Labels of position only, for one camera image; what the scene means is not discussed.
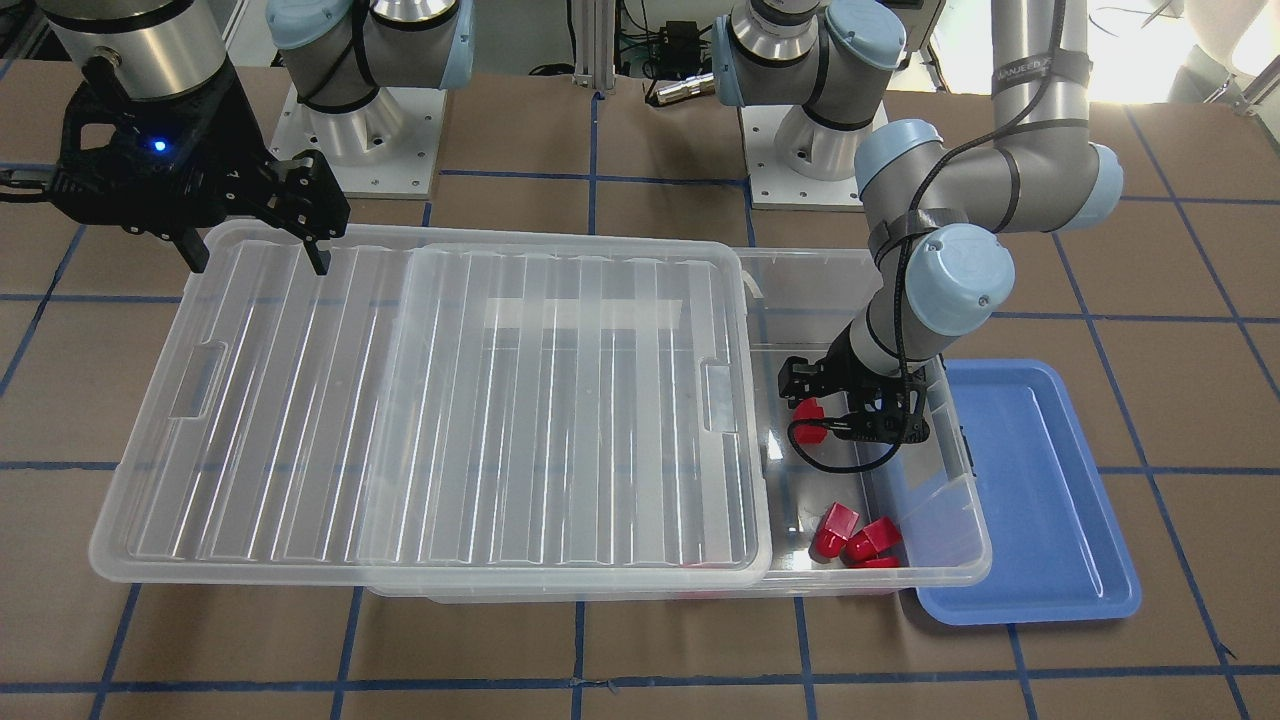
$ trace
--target clear plastic bin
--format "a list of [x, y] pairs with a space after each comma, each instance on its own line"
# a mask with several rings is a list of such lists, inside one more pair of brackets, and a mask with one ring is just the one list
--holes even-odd
[[[777, 368], [822, 355], [874, 292], [864, 251], [353, 225], [317, 278], [259, 223], [207, 242], [95, 529], [108, 578], [513, 602], [989, 568], [941, 364], [933, 439], [883, 470], [818, 473], [781, 436]], [[815, 565], [833, 500], [892, 518], [906, 566]]]

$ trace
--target floor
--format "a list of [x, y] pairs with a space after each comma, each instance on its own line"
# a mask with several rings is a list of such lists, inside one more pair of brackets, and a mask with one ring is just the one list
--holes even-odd
[[[270, 129], [287, 77], [243, 77]], [[77, 82], [0, 67], [0, 165], [55, 160]], [[353, 220], [864, 243], [860, 215], [746, 206], [731, 110], [641, 92], [477, 77], [452, 99], [434, 200], [357, 201]], [[946, 137], [991, 122], [977, 96], [887, 105]], [[1124, 201], [1096, 229], [1009, 237], [1018, 288], [952, 356], [1062, 374], [1143, 583], [1133, 618], [954, 629], [913, 593], [443, 606], [102, 580], [88, 536], [187, 273], [159, 242], [5, 205], [0, 717], [1280, 716], [1280, 159], [1221, 106], [1093, 120]]]

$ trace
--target metal frame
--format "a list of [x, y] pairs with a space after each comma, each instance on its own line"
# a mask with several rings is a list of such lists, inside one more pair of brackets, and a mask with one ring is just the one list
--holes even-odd
[[613, 92], [614, 0], [571, 0], [576, 46], [573, 83], [600, 92]]

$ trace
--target black cable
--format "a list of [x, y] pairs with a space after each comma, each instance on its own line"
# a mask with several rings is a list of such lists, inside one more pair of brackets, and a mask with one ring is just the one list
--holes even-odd
[[[1041, 81], [1039, 87], [1036, 88], [1036, 95], [1032, 96], [1030, 101], [1027, 104], [1025, 108], [1023, 108], [1016, 115], [1009, 119], [1009, 122], [1006, 122], [1005, 124], [1000, 126], [995, 131], [982, 137], [975, 137], [965, 143], [956, 146], [954, 150], [947, 151], [942, 158], [940, 158], [938, 161], [933, 165], [933, 168], [928, 172], [928, 174], [924, 176], [924, 179], [920, 182], [920, 186], [916, 187], [915, 195], [911, 197], [911, 204], [906, 211], [908, 218], [914, 217], [920, 210], [920, 202], [924, 200], [924, 193], [928, 192], [929, 186], [933, 184], [933, 181], [937, 179], [938, 174], [942, 173], [942, 169], [946, 168], [947, 163], [950, 163], [961, 152], [966, 152], [969, 150], [973, 150], [974, 147], [983, 145], [984, 142], [989, 142], [992, 140], [1004, 137], [1010, 131], [1012, 131], [1018, 126], [1018, 123], [1023, 122], [1028, 115], [1032, 114], [1033, 110], [1036, 110], [1041, 100], [1043, 100], [1044, 95], [1048, 92], [1050, 85], [1053, 83], [1052, 58], [1057, 54], [1059, 50], [1061, 50], [1062, 29], [1065, 24], [1066, 24], [1066, 0], [1055, 0], [1053, 24], [1050, 31], [1050, 41], [1048, 41], [1048, 54], [1050, 54], [1048, 74], [1044, 76], [1044, 78]], [[893, 350], [897, 352], [897, 372], [899, 372], [899, 380], [901, 382], [900, 384], [901, 402], [902, 402], [901, 410], [904, 418], [911, 414], [911, 395], [910, 395], [910, 387], [908, 384], [906, 343], [904, 342], [902, 338], [902, 293], [906, 288], [906, 266], [911, 256], [911, 246], [918, 237], [919, 236], [913, 236], [908, 233], [896, 243], [893, 243], [893, 246], [890, 246], [886, 250], [887, 252], [893, 250], [893, 247], [899, 249], [897, 268], [895, 270], [895, 282], [893, 282]], [[808, 454], [803, 452], [799, 448], [799, 443], [795, 441], [792, 436], [795, 434], [796, 427], [806, 424], [820, 425], [824, 421], [831, 423], [833, 421], [833, 419], [822, 418], [820, 420], [819, 419], [792, 420], [791, 424], [787, 425], [787, 439], [791, 442], [792, 450], [796, 450], [797, 455], [800, 455], [801, 460], [804, 460], [813, 468], [826, 473], [854, 474], [854, 473], [867, 473], [874, 470], [884, 465], [895, 455], [897, 455], [897, 451], [901, 450], [902, 447], [902, 442], [906, 441], [906, 423], [904, 421], [900, 424], [897, 429], [897, 437], [893, 439], [893, 443], [890, 445], [890, 448], [884, 452], [884, 455], [879, 456], [878, 459], [870, 462], [865, 462], [863, 465], [851, 465], [846, 468], [835, 468], [831, 465], [823, 465], [822, 462], [818, 462], [817, 460], [810, 457]]]
[[573, 55], [573, 64], [577, 64], [577, 33], [573, 32], [573, 0], [564, 0], [564, 19], [568, 23], [568, 46]]
[[1120, 33], [1116, 33], [1116, 32], [1111, 32], [1110, 29], [1107, 29], [1106, 27], [1103, 27], [1102, 23], [1100, 23], [1098, 20], [1096, 20], [1093, 18], [1093, 13], [1101, 13], [1103, 10], [1110, 10], [1112, 13], [1130, 13], [1130, 14], [1134, 14], [1134, 15], [1146, 15], [1147, 19], [1143, 20], [1142, 26], [1139, 26], [1138, 29], [1135, 29], [1133, 32], [1139, 32], [1139, 31], [1146, 29], [1147, 26], [1151, 24], [1151, 20], [1153, 20], [1156, 18], [1171, 18], [1171, 19], [1175, 19], [1175, 20], [1181, 18], [1181, 15], [1164, 12], [1164, 8], [1161, 8], [1160, 10], [1156, 10], [1156, 12], [1138, 10], [1138, 9], [1134, 9], [1134, 8], [1120, 8], [1117, 5], [1103, 5], [1102, 8], [1094, 8], [1093, 12], [1089, 13], [1089, 24], [1093, 26], [1093, 27], [1096, 27], [1096, 28], [1098, 28], [1100, 31], [1110, 35], [1111, 37], [1116, 37], [1116, 38], [1123, 38], [1124, 36], [1120, 35]]
[[[367, 0], [367, 5], [364, 8], [364, 10], [369, 12], [372, 9], [372, 6], [374, 6], [374, 0]], [[332, 65], [329, 65], [329, 69], [326, 69], [324, 76], [321, 76], [320, 82], [317, 82], [316, 86], [310, 92], [307, 92], [306, 95], [301, 92], [298, 94], [298, 102], [300, 104], [310, 102], [312, 99], [315, 99], [316, 95], [320, 95], [320, 92], [323, 92], [325, 87], [329, 87], [329, 83], [333, 82], [334, 76], [338, 74], [338, 69], [342, 67], [342, 63], [347, 60], [347, 56], [351, 55], [351, 53], [355, 49], [356, 49], [356, 28], [353, 23], [351, 31], [351, 38], [347, 41], [346, 47], [342, 49], [342, 53], [338, 54], [338, 58], [333, 61]]]
[[40, 192], [0, 192], [0, 202], [46, 202], [49, 200], [49, 193], [45, 191]]

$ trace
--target black strap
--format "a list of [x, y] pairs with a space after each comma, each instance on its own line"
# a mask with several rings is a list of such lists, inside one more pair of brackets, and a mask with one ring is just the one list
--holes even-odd
[[342, 115], [343, 113], [355, 113], [365, 105], [369, 105], [381, 91], [383, 88], [375, 87], [364, 97], [347, 102], [346, 105], [321, 105], [319, 102], [311, 102], [310, 100], [302, 101], [302, 104], [317, 113], [325, 113], [326, 115]]
[[378, 85], [372, 70], [369, 69], [369, 55], [365, 54], [365, 18], [369, 17], [369, 4], [366, 0], [356, 0], [351, 6], [351, 42], [356, 49], [356, 67], [360, 68], [360, 77], [372, 86]]
[[899, 215], [893, 222], [883, 222], [872, 229], [869, 245], [876, 247], [876, 266], [897, 245], [909, 238], [933, 232], [942, 225], [968, 223], [969, 215], [954, 208], [929, 208]]
[[837, 123], [836, 120], [829, 120], [827, 118], [823, 118], [818, 113], [813, 111], [813, 109], [809, 108], [808, 105], [801, 105], [800, 109], [804, 110], [804, 114], [810, 120], [818, 123], [824, 128], [837, 129], [840, 132], [852, 132], [855, 129], [863, 129], [864, 127], [872, 124], [872, 120], [876, 119], [876, 115], [872, 115], [870, 118], [867, 118], [865, 120], [858, 123]]
[[827, 87], [827, 68], [831, 65], [831, 41], [827, 40], [827, 14], [818, 18], [818, 76], [813, 82], [813, 92], [804, 105], [813, 105], [822, 97], [822, 91]]
[[1060, 47], [1053, 53], [1030, 55], [996, 68], [991, 76], [991, 95], [995, 96], [1010, 87], [1050, 76], [1053, 79], [1066, 79], [1088, 86], [1092, 72], [1093, 63], [1089, 60], [1088, 53]]
[[1000, 152], [1009, 165], [1009, 208], [1005, 209], [1005, 217], [1000, 219], [1000, 224], [991, 228], [991, 232], [1001, 232], [1009, 227], [1009, 223], [1014, 220], [1014, 214], [1018, 213], [1018, 200], [1023, 193], [1023, 173], [1018, 169], [1014, 154], [1004, 147], [997, 147], [996, 152]]
[[1011, 137], [1015, 135], [1021, 135], [1024, 132], [1032, 132], [1037, 129], [1051, 129], [1051, 128], [1087, 128], [1089, 127], [1089, 120], [1083, 118], [1059, 118], [1056, 120], [1036, 120], [1034, 123], [1023, 123], [1014, 127], [1005, 133], [1005, 137]]

